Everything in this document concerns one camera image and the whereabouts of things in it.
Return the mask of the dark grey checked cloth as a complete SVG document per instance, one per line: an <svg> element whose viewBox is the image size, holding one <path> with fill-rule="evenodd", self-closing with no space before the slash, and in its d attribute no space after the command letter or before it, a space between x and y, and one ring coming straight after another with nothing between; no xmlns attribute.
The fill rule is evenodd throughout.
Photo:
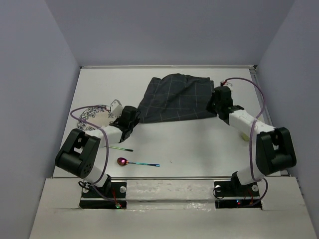
<svg viewBox="0 0 319 239"><path fill-rule="evenodd" d="M213 89L209 77L180 73L153 77L138 106L140 123L214 118L216 112L206 110Z"/></svg>

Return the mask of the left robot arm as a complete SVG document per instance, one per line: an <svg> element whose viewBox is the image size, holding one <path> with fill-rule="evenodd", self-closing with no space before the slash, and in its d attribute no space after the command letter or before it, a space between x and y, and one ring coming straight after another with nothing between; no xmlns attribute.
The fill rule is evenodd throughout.
<svg viewBox="0 0 319 239"><path fill-rule="evenodd" d="M60 148L55 166L84 179L100 197L106 197L111 189L111 176L106 173L111 144L124 142L130 137L140 121L140 111L133 106L116 105L94 108L107 112L107 124L93 124L85 118L77 118L72 110L70 115L89 130L71 130Z"/></svg>

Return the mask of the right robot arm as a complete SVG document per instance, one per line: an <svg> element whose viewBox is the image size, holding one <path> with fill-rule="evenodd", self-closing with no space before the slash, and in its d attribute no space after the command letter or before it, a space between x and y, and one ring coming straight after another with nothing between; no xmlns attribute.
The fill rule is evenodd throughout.
<svg viewBox="0 0 319 239"><path fill-rule="evenodd" d="M206 109L217 113L227 125L246 134L250 139L249 166L231 176L229 189L234 195L241 195L248 185L297 164L289 130L265 124L251 116L243 107L234 105L229 87L216 87Z"/></svg>

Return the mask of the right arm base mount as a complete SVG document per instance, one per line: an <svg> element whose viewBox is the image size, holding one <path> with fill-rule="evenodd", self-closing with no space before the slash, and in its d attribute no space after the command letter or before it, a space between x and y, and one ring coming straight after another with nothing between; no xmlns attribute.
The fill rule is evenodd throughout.
<svg viewBox="0 0 319 239"><path fill-rule="evenodd" d="M230 181L214 181L216 209L262 208L257 183L234 189Z"/></svg>

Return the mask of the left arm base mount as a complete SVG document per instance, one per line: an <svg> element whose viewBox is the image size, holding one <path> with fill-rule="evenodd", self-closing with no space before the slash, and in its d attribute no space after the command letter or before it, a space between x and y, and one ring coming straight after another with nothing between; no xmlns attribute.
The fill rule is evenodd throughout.
<svg viewBox="0 0 319 239"><path fill-rule="evenodd" d="M127 208L126 181L112 181L111 188L94 189L88 182L79 181L81 196L79 207L81 209L107 209L121 210Z"/></svg>

